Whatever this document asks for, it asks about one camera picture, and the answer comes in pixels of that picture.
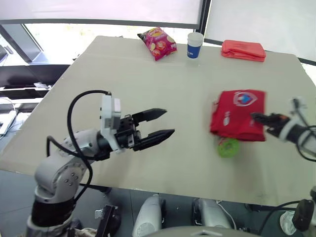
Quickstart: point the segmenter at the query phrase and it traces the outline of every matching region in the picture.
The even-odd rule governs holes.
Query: green object
[[[218,143],[217,151],[223,158],[233,157],[239,151],[239,141],[234,138],[222,137]]]

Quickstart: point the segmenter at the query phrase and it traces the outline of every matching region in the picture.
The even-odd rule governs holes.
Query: pink snack bag
[[[177,44],[173,38],[167,35],[160,27],[153,28],[137,35],[150,50],[155,61],[177,51]]]

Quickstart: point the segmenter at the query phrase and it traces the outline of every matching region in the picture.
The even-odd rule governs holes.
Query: table
[[[91,89],[110,90],[121,99],[122,115],[150,108],[168,113],[139,126],[142,136],[175,128],[158,146],[126,151],[93,164],[92,184],[200,198],[277,205],[309,197],[315,164],[295,146],[266,135],[244,142],[233,159],[220,158],[209,133],[211,104],[223,90],[267,92],[266,113],[288,114],[289,99],[303,95],[306,117],[315,119],[315,86],[291,54],[267,52],[264,63],[224,58],[220,48],[202,47],[196,60],[186,45],[155,62],[142,41],[97,37],[61,76],[0,155],[0,169],[33,175],[45,158],[45,139],[67,137],[71,100]],[[73,112],[75,130],[99,128],[101,95],[82,98]]]

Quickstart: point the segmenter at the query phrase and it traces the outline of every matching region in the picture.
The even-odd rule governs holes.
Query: floor
[[[0,141],[0,150],[6,145],[14,131],[8,133]],[[22,234],[26,229],[34,201],[34,178],[24,174],[0,171],[0,233],[2,237],[14,237]],[[97,228],[100,219],[94,219],[94,211],[105,204],[119,207],[121,212],[121,226],[116,237],[131,236],[133,224],[137,218],[142,203],[154,193],[136,190],[113,188],[108,195],[100,191],[87,189],[79,200],[74,211],[74,217],[81,220],[84,227]],[[166,200],[165,227],[191,225],[191,205],[193,197],[160,194]],[[221,203],[235,219],[237,228],[247,227],[253,233],[260,228],[267,212],[252,212],[243,203],[223,201]],[[278,220],[282,212],[275,213],[265,226],[262,236],[286,236],[279,227]],[[296,232],[293,237],[301,236]]]

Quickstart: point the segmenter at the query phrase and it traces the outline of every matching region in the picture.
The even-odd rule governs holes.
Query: folded red towel
[[[264,62],[266,53],[259,43],[226,40],[222,44],[222,55],[228,58],[239,58]]]
[[[223,91],[214,104],[210,124],[213,134],[243,141],[265,141],[263,125],[251,113],[264,114],[265,92],[259,90]]]

